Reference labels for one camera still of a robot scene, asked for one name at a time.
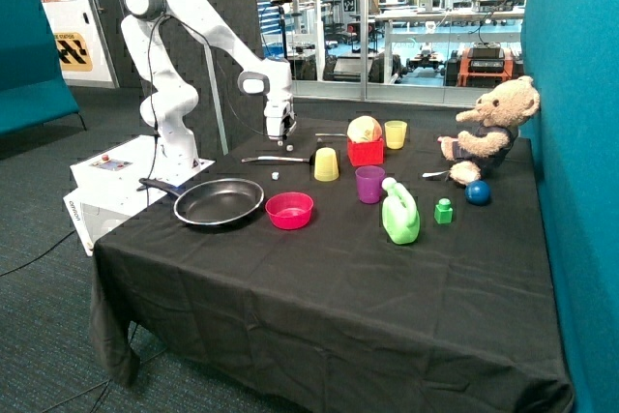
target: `white box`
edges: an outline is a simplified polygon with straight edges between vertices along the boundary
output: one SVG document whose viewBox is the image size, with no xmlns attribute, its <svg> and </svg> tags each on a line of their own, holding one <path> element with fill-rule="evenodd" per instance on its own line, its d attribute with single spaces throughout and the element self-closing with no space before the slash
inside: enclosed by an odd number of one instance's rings
<svg viewBox="0 0 619 413">
<path fill-rule="evenodd" d="M 88 256 L 97 240 L 165 196 L 158 189 L 139 191 L 140 178 L 150 173 L 151 179 L 179 187 L 214 163 L 200 159 L 194 168 L 170 173 L 162 172 L 163 163 L 156 162 L 151 173 L 154 155 L 153 137 L 141 135 L 71 166 L 77 189 L 64 201 Z"/>
</svg>

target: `teddy bear ear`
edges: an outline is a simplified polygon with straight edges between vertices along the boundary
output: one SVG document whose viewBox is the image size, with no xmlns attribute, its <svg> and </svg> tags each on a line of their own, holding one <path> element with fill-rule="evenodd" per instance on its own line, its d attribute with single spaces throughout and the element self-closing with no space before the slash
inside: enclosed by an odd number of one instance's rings
<svg viewBox="0 0 619 413">
<path fill-rule="evenodd" d="M 531 76 L 521 76 L 518 78 L 519 81 L 525 81 L 529 84 L 533 85 L 533 78 Z"/>
<path fill-rule="evenodd" d="M 531 98 L 531 101 L 529 102 L 527 109 L 524 110 L 522 113 L 524 114 L 524 116 L 531 117 L 535 115 L 539 109 L 540 109 L 540 94 L 536 92 Z"/>
</svg>

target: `blue ball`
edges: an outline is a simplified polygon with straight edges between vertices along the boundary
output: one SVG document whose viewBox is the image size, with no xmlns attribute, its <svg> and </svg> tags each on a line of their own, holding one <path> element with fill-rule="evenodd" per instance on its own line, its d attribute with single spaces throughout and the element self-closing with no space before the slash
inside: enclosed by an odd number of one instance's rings
<svg viewBox="0 0 619 413">
<path fill-rule="evenodd" d="M 486 205 L 490 200 L 490 186 L 484 181 L 473 181 L 466 186 L 464 195 L 473 205 Z"/>
</svg>

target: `purple cup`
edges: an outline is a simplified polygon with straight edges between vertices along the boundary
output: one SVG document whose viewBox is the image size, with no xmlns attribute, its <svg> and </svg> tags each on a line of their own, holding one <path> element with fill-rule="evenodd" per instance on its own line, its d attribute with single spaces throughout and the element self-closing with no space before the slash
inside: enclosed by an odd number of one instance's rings
<svg viewBox="0 0 619 413">
<path fill-rule="evenodd" d="M 364 203 L 378 203 L 382 193 L 385 170 L 380 166 L 361 166 L 355 171 L 357 194 Z"/>
</svg>

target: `green toy block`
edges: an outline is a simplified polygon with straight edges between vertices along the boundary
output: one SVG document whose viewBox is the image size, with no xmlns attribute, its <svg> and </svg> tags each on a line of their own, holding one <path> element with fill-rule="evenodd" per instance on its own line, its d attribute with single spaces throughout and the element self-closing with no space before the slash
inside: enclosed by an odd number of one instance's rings
<svg viewBox="0 0 619 413">
<path fill-rule="evenodd" d="M 441 198 L 434 208 L 434 219 L 439 224 L 448 224 L 452 222 L 452 216 L 454 215 L 454 209 L 452 208 L 452 202 L 449 198 Z"/>
</svg>

